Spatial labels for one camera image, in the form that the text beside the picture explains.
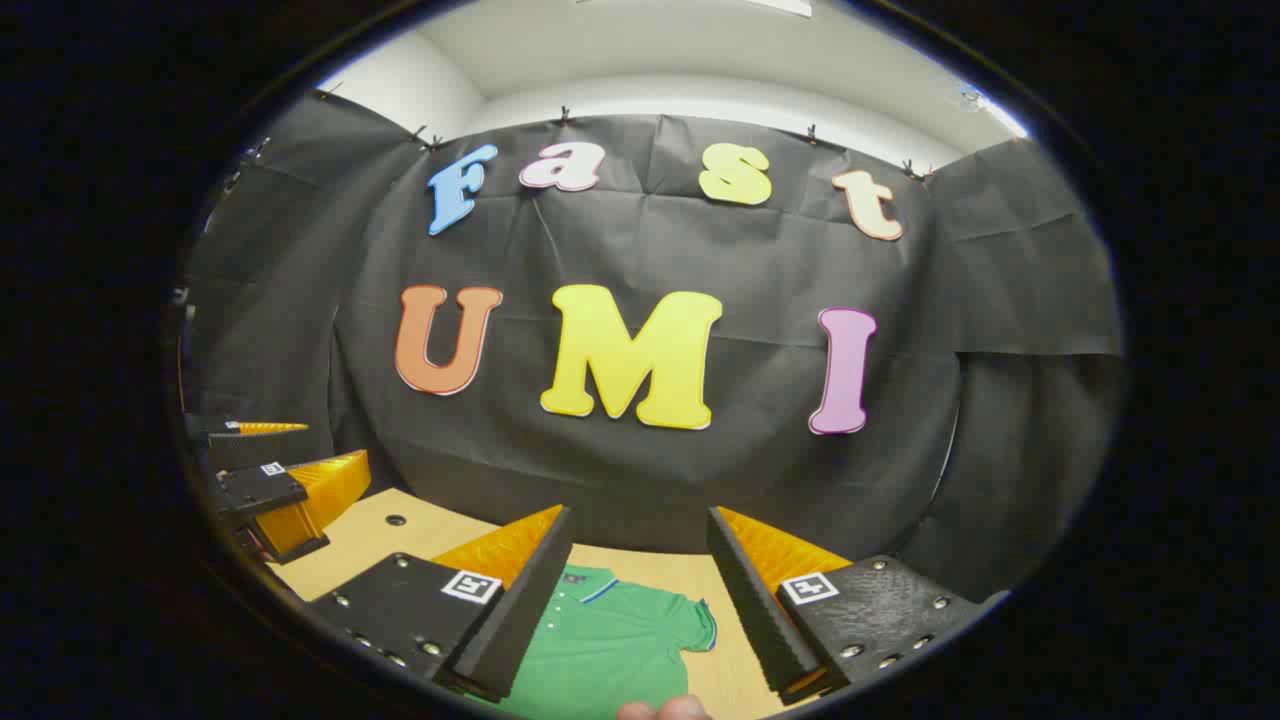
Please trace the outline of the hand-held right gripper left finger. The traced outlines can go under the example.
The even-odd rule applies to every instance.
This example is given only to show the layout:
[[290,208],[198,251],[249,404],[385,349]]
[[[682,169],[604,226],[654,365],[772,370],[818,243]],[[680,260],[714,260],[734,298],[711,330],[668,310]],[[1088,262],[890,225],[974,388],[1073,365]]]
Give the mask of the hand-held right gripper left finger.
[[308,611],[356,653],[415,685],[499,702],[572,547],[572,512],[550,506],[433,559],[393,552]]

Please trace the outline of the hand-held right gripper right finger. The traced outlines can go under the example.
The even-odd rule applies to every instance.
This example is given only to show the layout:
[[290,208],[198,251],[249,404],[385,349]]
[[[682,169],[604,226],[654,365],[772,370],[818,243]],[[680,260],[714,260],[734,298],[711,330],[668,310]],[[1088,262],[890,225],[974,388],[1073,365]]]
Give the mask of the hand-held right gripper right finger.
[[765,683],[786,706],[878,684],[986,615],[984,602],[897,559],[849,561],[726,507],[708,510],[707,543]]

